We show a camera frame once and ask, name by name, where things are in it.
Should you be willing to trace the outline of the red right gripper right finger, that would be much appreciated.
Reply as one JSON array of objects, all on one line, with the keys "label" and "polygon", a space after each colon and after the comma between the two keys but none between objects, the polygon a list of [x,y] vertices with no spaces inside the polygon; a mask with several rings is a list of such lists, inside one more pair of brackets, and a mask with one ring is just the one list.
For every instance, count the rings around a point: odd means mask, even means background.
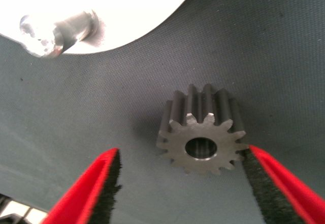
[{"label": "red right gripper right finger", "polygon": [[324,223],[324,199],[268,152],[250,145],[243,168],[265,223]]}]

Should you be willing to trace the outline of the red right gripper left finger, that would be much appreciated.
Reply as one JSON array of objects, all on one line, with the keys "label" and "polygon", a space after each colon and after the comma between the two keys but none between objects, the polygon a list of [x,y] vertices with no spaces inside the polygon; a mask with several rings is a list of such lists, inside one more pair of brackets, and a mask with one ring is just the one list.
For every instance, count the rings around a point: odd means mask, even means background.
[{"label": "red right gripper left finger", "polygon": [[49,211],[43,223],[110,223],[121,185],[120,151],[100,154]]}]

